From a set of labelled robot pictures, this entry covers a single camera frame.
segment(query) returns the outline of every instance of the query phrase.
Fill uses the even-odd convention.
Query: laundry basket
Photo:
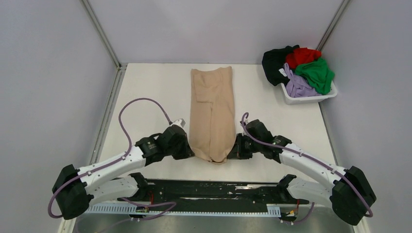
[[[333,83],[333,81],[330,85],[330,92],[327,95],[311,96],[311,97],[292,98],[288,95],[288,92],[286,92],[285,85],[283,83],[281,83],[281,85],[282,85],[283,95],[285,97],[285,102],[286,102],[287,105],[321,102],[321,101],[326,100],[328,98],[335,97],[338,94],[338,90],[336,90],[336,87],[335,87],[335,84]]]

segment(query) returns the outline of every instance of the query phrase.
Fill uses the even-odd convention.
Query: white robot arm
[[[100,163],[78,169],[74,169],[73,165],[65,167],[52,189],[55,194],[59,188],[61,189],[57,192],[56,200],[64,219],[77,217],[89,206],[99,202],[131,197],[146,182],[142,177],[117,178],[120,175],[159,162],[168,155],[174,159],[194,156],[183,126],[182,119],[175,121],[164,133],[154,134],[136,142],[128,154],[121,153]],[[320,159],[308,159],[308,156],[314,156],[307,154],[285,137],[273,137],[259,120],[244,126],[245,131],[250,134],[238,134],[228,159],[248,159],[252,157],[252,153],[260,152],[266,158],[294,167],[317,181],[305,181],[294,175],[285,176],[278,185],[284,187],[293,198],[332,208],[342,220],[356,225],[365,216],[367,209],[351,187],[338,175],[344,174],[361,192],[368,206],[375,202],[376,196],[360,169],[352,167],[347,170]],[[256,143],[257,140],[253,141],[252,138],[269,145],[279,145],[283,149]],[[331,169],[320,165],[319,161],[328,164]],[[71,185],[61,188],[68,180],[79,174],[85,175],[73,181]]]

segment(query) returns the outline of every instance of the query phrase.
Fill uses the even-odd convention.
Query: beige pants
[[[191,71],[189,144],[204,160],[224,163],[236,139],[232,67]]]

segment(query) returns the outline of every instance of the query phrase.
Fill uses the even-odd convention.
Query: white wall
[[[121,62],[260,64],[315,48],[342,0],[91,0]]]
[[[355,0],[323,55],[339,94],[322,102],[338,161],[361,168],[377,202],[373,233],[410,232],[412,1]]]
[[[78,0],[2,1],[0,35],[0,232],[56,232],[52,186],[88,163],[115,68]]]

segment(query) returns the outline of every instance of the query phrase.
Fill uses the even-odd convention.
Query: lavender shirt
[[[311,87],[308,82],[299,75],[296,75],[289,69],[289,64],[283,65],[286,75],[290,79],[286,85],[286,92],[292,98],[309,97],[309,96],[321,96],[317,93],[315,88]]]

